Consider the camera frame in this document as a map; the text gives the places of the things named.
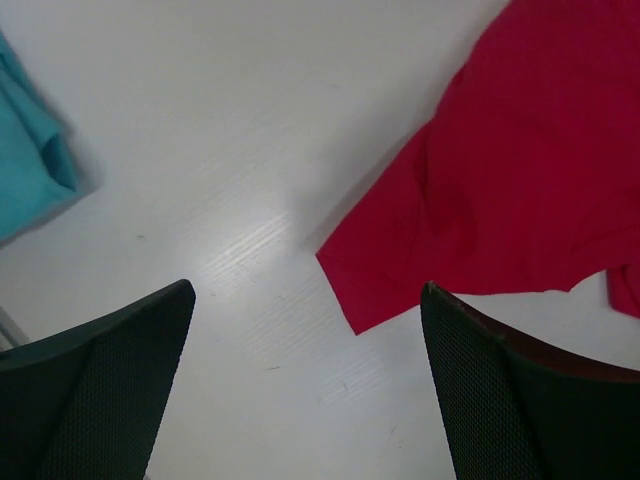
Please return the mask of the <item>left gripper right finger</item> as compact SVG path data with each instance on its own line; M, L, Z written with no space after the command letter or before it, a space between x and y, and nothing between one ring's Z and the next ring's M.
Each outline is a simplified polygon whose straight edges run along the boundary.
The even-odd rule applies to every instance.
M638 371L538 340L434 283L420 313L457 478L638 478Z

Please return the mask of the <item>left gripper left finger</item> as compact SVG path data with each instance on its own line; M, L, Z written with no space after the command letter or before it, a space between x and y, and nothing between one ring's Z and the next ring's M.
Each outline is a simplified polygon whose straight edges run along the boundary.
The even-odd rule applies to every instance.
M2 352L2 478L144 478L194 306L179 280Z

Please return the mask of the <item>cyan t shirt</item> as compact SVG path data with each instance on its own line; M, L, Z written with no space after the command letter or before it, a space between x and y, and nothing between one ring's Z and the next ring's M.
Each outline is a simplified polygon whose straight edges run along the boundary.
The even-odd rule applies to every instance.
M1 40L1 240L79 194L64 132L6 39Z

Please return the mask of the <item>magenta t shirt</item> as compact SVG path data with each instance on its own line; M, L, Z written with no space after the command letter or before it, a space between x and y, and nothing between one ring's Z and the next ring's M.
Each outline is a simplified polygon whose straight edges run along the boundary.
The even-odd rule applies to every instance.
M637 316L638 3L508 3L317 258L358 334L428 282L568 291L602 272Z

